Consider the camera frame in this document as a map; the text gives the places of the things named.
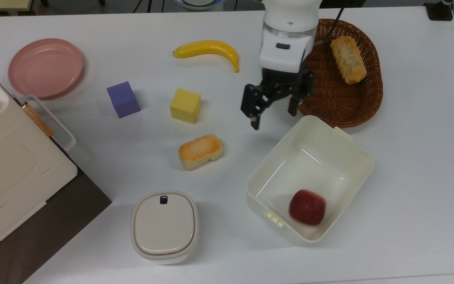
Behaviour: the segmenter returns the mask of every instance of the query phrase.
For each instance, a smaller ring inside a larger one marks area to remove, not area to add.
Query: pink plate
[[[15,54],[8,67],[8,79],[22,95],[52,99],[74,87],[82,68],[82,55],[72,43],[45,38],[29,43]]]

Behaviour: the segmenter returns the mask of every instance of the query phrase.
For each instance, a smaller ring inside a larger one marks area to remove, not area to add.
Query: yellow cube
[[[173,118],[195,124],[201,109],[201,95],[178,88],[170,108]]]

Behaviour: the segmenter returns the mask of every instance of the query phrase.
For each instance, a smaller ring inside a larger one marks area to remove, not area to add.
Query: purple cube
[[[141,111],[129,82],[106,88],[119,118]]]

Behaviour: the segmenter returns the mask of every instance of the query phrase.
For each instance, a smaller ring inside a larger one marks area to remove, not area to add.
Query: white lidded container
[[[197,241],[197,207],[183,192],[155,192],[140,199],[131,221],[136,252],[159,264],[183,261]]]
[[[308,246],[323,238],[372,169],[369,153],[351,142],[348,134],[305,116],[247,180],[247,203],[290,243]],[[325,216],[317,226],[290,217],[290,200],[301,189],[326,201]]]

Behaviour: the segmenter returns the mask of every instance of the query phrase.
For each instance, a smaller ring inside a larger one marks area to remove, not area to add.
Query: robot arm
[[[288,112],[295,116],[297,107],[310,96],[314,73],[305,68],[310,54],[321,0],[263,0],[259,86],[245,86],[241,110],[258,129],[260,115],[272,102],[291,96]]]

